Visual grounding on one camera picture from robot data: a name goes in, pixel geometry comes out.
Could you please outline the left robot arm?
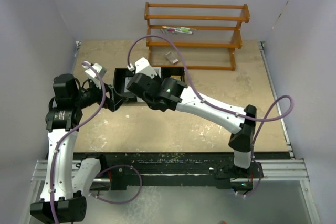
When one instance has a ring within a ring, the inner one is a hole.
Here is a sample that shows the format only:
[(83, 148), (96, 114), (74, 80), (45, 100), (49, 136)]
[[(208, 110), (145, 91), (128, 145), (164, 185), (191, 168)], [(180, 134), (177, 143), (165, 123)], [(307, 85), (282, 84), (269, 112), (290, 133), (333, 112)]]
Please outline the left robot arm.
[(54, 78), (55, 95), (45, 119), (49, 142), (46, 178), (40, 199), (30, 206), (31, 216), (42, 223), (83, 221), (94, 178), (108, 172), (106, 159), (100, 156), (83, 159), (77, 173), (72, 173), (82, 109), (96, 103), (99, 109), (114, 112), (125, 100), (114, 86), (101, 83), (96, 76), (88, 77), (86, 83), (87, 88), (69, 73)]

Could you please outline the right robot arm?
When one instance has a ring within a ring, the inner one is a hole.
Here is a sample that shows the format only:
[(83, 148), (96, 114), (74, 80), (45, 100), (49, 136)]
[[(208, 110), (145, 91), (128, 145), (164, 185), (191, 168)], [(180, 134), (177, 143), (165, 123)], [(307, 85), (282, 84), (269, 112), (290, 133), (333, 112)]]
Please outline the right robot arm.
[(234, 173), (246, 177), (252, 171), (252, 141), (256, 108), (235, 107), (204, 96), (200, 99), (186, 83), (173, 78), (135, 74), (126, 89), (146, 102), (152, 110), (186, 112), (209, 120), (231, 133), (229, 147), (234, 150)]

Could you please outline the yellow card stack in tray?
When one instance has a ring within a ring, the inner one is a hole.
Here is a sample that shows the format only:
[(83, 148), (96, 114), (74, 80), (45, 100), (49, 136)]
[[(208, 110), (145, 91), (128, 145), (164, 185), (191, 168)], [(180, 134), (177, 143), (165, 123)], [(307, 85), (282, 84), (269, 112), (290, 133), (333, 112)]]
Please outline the yellow card stack in tray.
[(178, 80), (178, 81), (182, 81), (184, 82), (183, 78), (181, 76), (171, 76), (171, 78)]

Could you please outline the black and white organiser tray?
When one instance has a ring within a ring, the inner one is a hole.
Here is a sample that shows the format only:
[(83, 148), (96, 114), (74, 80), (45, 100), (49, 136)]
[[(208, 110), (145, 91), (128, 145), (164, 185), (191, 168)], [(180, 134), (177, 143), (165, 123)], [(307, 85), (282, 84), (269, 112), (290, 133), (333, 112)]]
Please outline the black and white organiser tray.
[[(162, 80), (171, 76), (181, 76), (185, 81), (185, 71), (183, 67), (154, 67), (154, 69)], [(127, 68), (115, 68), (113, 86), (118, 94), (128, 98), (127, 103), (141, 103), (143, 100), (126, 89), (133, 76), (134, 74)]]

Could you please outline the small grey box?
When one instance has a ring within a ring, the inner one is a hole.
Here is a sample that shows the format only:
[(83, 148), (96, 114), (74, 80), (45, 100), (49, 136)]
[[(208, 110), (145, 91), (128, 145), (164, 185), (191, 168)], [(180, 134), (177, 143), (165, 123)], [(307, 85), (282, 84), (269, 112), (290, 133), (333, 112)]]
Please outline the small grey box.
[(175, 65), (179, 63), (179, 59), (175, 55), (175, 53), (169, 51), (165, 54), (165, 58), (169, 61), (170, 64)]

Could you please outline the bundle of coloured pens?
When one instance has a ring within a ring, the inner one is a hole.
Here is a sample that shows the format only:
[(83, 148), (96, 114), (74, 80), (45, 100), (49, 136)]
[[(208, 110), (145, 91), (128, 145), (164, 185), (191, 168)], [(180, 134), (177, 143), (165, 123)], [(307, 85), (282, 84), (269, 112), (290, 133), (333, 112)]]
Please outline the bundle of coloured pens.
[(161, 30), (165, 32), (171, 32), (173, 34), (188, 34), (188, 35), (192, 35), (196, 31), (196, 29), (193, 28), (171, 27), (171, 26), (162, 26)]

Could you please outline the wooden three-tier shelf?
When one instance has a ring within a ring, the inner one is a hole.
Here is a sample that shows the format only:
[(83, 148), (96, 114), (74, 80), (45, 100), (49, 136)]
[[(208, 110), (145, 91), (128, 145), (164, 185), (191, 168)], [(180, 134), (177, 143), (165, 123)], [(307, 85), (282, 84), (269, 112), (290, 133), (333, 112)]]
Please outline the wooden three-tier shelf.
[[(166, 36), (178, 48), (220, 48), (227, 49), (229, 64), (227, 66), (201, 66), (189, 64), (188, 69), (231, 70), (236, 69), (235, 50), (243, 45), (241, 36), (242, 23), (248, 23), (250, 12), (244, 5), (212, 4), (168, 4), (146, 2), (144, 8), (146, 21), (146, 46), (148, 60), (156, 47), (169, 44), (157, 38)], [(173, 34), (161, 30), (162, 26), (187, 27), (196, 29), (194, 34)]]

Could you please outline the aluminium frame rail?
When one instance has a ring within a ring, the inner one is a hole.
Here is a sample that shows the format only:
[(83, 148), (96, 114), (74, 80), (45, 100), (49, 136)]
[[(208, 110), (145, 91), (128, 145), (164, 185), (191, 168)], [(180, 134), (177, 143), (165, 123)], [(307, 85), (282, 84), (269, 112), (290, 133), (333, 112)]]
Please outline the aluminium frame rail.
[[(72, 178), (74, 178), (78, 172), (78, 168), (75, 168), (75, 163), (78, 160), (73, 161), (72, 165)], [(264, 174), (264, 179), (266, 180), (276, 180), (276, 181), (289, 181), (289, 180), (305, 180), (309, 179), (306, 165), (303, 160), (262, 160), (261, 167)], [(32, 182), (43, 182), (46, 177), (47, 161), (38, 160), (33, 171), (31, 178)], [(215, 172), (211, 173), (208, 170), (207, 173), (187, 173), (187, 174), (149, 174), (141, 173), (142, 177), (176, 177), (176, 176), (214, 176)], [(108, 182), (108, 179), (95, 178), (94, 183), (98, 182)]]

